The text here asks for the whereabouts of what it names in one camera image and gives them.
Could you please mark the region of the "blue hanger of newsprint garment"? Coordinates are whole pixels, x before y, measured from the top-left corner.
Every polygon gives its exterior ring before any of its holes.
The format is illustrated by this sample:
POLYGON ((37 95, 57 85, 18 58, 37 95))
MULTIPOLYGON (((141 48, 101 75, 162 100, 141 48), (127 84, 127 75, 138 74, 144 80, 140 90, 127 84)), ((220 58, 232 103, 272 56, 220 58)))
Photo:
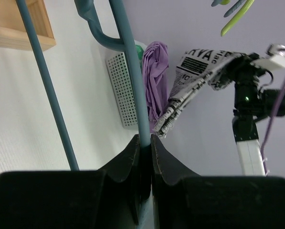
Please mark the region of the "blue hanger of newsprint garment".
MULTIPOLYGON (((75 157, 70 137, 68 135, 58 99, 56 97, 50 73, 48 71, 47 64, 30 17, 30 13, 25 1, 18 0, 16 4, 19 9, 34 57, 38 65, 38 69, 51 106, 51 110, 63 144, 70 170, 78 171, 79 166, 75 157)), ((109 37, 103 33, 95 5, 92 0, 75 1, 75 6, 79 16, 87 21, 89 29, 96 41, 105 48, 117 52, 124 52, 125 54, 128 74, 130 76, 136 105, 140 147, 145 152, 146 149, 150 146, 150 130, 147 104, 145 99, 145 87, 138 60, 137 50, 123 2, 121 0, 111 0, 109 4, 116 22, 119 34, 118 39, 109 37)))

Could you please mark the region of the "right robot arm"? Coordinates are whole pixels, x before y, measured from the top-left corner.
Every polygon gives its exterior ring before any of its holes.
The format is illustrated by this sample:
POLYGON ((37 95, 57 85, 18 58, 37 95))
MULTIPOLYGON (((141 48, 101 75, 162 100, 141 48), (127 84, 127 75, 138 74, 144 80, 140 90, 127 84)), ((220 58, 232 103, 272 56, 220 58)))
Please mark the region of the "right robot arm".
POLYGON ((154 227, 157 229, 285 229, 285 178, 270 177, 256 123, 285 115, 285 89, 263 90, 259 78, 285 68, 282 53, 195 49, 177 66, 166 113, 151 140, 154 227), (200 176, 176 159, 160 138, 206 85, 235 84, 232 130, 242 175, 200 176))

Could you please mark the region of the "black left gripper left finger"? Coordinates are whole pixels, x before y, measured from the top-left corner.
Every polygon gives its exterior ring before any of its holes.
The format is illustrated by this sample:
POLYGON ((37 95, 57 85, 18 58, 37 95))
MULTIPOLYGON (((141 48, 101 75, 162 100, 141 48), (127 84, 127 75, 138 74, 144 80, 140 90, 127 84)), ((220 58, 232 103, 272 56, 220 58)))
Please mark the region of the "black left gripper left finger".
POLYGON ((98 170, 0 174, 0 229, 134 229, 139 156, 135 135, 98 170))

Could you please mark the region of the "black white newsprint garment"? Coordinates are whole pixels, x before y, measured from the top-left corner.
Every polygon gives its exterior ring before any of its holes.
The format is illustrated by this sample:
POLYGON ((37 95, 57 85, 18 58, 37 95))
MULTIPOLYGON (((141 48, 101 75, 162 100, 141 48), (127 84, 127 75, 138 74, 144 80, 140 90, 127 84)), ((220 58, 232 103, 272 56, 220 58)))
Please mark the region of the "black white newsprint garment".
POLYGON ((168 98, 168 105, 154 125, 154 132, 165 138, 173 128, 184 108, 205 86, 218 91, 226 88, 231 80, 224 79, 227 65, 244 56, 244 53, 193 49, 185 52, 176 67, 176 78, 168 98))

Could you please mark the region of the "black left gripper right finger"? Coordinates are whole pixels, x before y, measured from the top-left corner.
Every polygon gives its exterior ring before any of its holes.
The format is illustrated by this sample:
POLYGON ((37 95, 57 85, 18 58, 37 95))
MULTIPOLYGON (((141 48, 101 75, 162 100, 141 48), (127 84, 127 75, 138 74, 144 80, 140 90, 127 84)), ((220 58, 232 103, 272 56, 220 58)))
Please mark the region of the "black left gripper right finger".
POLYGON ((151 137, 154 227, 285 229, 285 178, 200 176, 151 137))

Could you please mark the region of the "blue hanger of purple shirt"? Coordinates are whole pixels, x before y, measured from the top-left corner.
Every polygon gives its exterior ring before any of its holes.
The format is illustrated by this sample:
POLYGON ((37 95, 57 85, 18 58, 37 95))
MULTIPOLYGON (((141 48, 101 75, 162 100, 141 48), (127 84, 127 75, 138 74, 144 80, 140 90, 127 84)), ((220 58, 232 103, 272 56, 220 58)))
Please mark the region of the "blue hanger of purple shirt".
POLYGON ((227 5, 230 0, 213 0, 211 3, 212 7, 216 7, 217 5, 227 5))

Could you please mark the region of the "purple shirt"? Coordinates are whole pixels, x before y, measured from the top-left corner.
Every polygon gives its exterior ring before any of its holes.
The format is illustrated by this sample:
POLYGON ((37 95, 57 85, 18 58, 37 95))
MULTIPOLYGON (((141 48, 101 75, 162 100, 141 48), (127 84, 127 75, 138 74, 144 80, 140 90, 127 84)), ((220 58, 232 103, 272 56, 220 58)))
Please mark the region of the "purple shirt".
POLYGON ((149 121, 155 124, 164 114, 168 104, 169 68, 168 47, 162 42, 152 42, 142 58, 142 77, 145 85, 149 121))

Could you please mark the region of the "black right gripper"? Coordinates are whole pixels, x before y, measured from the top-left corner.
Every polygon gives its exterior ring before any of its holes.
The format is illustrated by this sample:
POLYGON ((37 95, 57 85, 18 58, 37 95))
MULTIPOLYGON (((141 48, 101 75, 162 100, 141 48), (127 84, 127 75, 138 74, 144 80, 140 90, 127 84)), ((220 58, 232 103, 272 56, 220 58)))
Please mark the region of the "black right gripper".
POLYGON ((224 79, 230 82, 252 81, 258 82, 258 78, 266 73, 266 70, 253 64, 253 61, 260 59, 256 53, 244 54, 232 60, 224 68, 224 79))

